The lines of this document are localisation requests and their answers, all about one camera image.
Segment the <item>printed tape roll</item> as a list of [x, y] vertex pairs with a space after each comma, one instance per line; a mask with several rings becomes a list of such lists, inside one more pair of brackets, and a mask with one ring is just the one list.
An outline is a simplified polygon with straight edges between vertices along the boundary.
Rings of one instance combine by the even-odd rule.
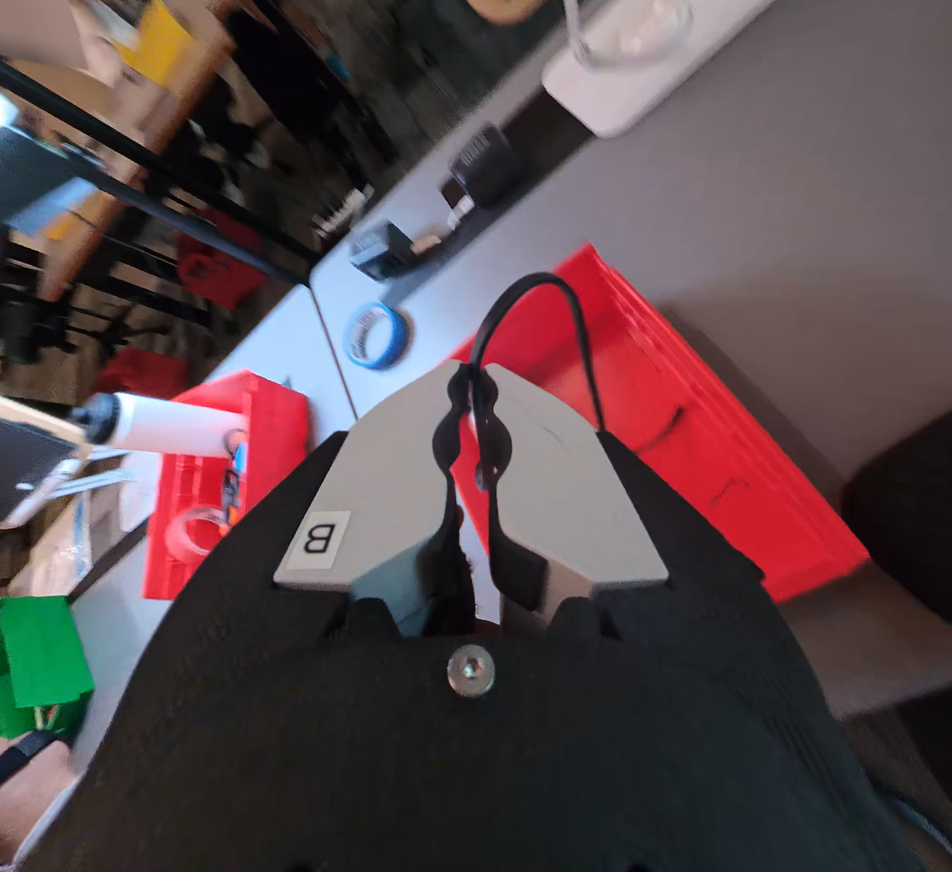
[[195, 507], [180, 512], [165, 531], [171, 556], [187, 566], [200, 564], [227, 533], [222, 509]]

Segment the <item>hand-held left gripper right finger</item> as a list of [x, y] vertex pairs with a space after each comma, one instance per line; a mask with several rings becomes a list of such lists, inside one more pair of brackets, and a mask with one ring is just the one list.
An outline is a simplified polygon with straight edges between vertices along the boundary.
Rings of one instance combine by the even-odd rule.
[[494, 463], [490, 563], [495, 583], [526, 611], [565, 599], [663, 583], [658, 549], [589, 421], [558, 397], [491, 364], [496, 398], [488, 447]]

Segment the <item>red bag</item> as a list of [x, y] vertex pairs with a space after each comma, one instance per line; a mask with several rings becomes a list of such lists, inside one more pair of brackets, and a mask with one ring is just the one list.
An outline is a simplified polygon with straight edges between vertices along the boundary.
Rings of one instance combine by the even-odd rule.
[[[199, 216], [215, 226], [222, 236], [254, 252], [264, 249], [260, 236], [227, 214], [207, 207]], [[227, 310], [236, 309], [249, 295], [267, 283], [267, 276], [228, 253], [204, 245], [185, 233], [176, 234], [176, 271], [189, 292]]]

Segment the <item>person's left forearm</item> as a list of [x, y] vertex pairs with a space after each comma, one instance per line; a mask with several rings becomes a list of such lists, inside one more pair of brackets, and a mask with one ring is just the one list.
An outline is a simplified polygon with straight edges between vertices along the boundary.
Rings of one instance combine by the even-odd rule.
[[1, 869], [19, 870], [84, 777], [55, 733], [2, 740]]

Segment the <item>white tube with black cap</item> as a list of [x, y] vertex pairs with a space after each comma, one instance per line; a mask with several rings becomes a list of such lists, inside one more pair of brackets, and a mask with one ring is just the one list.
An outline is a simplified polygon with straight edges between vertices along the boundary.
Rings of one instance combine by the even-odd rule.
[[94, 447], [200, 458], [228, 458], [250, 434], [240, 413], [129, 393], [96, 393], [68, 419]]

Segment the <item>black power adapter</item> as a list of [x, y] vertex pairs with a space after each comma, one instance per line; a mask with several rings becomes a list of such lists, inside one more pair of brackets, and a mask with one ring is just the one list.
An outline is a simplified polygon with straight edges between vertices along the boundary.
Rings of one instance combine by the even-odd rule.
[[444, 243], [439, 233], [411, 238], [390, 221], [351, 236], [351, 266], [378, 283], [408, 275], [422, 267]]
[[447, 224], [458, 227], [470, 212], [499, 205], [520, 183], [525, 166], [505, 133], [485, 124], [450, 162], [442, 194], [450, 212]]

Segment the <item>blue tape roll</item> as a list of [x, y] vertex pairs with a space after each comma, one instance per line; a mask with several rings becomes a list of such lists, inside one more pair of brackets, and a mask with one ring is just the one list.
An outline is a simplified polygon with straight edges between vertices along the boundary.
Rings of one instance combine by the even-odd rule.
[[352, 365], [385, 371], [403, 357], [410, 342], [408, 321], [381, 302], [355, 312], [344, 334], [344, 348]]

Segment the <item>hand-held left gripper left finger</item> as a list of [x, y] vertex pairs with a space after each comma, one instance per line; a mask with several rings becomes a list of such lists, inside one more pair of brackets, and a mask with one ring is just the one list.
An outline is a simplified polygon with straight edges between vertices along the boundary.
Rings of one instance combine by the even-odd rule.
[[361, 417], [346, 433], [273, 580], [386, 604], [404, 635], [422, 635], [462, 596], [470, 567], [452, 467], [468, 408], [468, 366], [448, 360]]

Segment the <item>large red plastic bin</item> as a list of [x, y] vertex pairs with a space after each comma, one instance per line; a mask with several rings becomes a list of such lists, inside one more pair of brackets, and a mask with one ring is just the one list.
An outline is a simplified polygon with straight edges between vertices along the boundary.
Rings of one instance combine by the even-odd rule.
[[[608, 430], [765, 574], [775, 603], [864, 568], [866, 547], [660, 312], [586, 244], [555, 269], [577, 293]], [[485, 355], [595, 416], [563, 296], [533, 291], [506, 316]], [[452, 473], [483, 544], [488, 502], [477, 487], [477, 439], [461, 428]]]

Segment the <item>white stand base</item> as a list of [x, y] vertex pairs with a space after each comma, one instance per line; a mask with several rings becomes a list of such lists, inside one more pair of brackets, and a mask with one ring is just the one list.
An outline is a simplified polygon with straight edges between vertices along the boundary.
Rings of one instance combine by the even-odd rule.
[[601, 139], [640, 122], [775, 0], [609, 0], [584, 20], [563, 0], [564, 48], [545, 92]]

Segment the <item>yellow box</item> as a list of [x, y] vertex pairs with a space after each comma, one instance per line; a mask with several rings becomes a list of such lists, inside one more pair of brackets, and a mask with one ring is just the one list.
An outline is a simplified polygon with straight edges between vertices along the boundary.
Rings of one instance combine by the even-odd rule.
[[169, 90], [192, 36], [163, 0], [148, 0], [134, 36], [112, 40], [126, 69]]

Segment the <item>carabiner keychain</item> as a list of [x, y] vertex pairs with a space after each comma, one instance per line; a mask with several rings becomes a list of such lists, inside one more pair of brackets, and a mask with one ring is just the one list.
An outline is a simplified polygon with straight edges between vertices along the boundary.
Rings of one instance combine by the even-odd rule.
[[244, 477], [247, 465], [248, 437], [244, 430], [234, 430], [226, 438], [229, 465], [222, 487], [220, 534], [226, 536], [236, 525], [242, 509]]

